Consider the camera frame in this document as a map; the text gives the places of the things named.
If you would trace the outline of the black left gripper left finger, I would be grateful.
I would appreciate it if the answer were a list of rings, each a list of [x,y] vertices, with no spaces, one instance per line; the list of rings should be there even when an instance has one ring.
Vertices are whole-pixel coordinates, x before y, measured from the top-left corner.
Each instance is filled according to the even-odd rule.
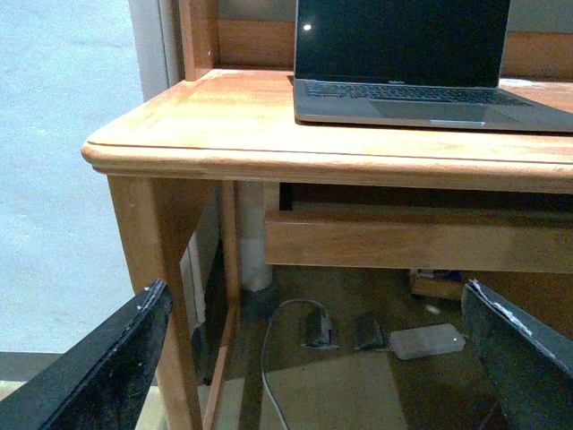
[[[173,307],[157,279],[1,401],[3,429],[134,429]]]

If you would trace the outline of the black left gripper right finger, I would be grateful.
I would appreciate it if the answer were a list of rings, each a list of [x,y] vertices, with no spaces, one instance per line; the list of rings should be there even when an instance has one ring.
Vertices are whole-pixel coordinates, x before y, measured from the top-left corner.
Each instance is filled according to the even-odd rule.
[[[505,419],[512,429],[572,427],[572,341],[477,279],[462,313]]]

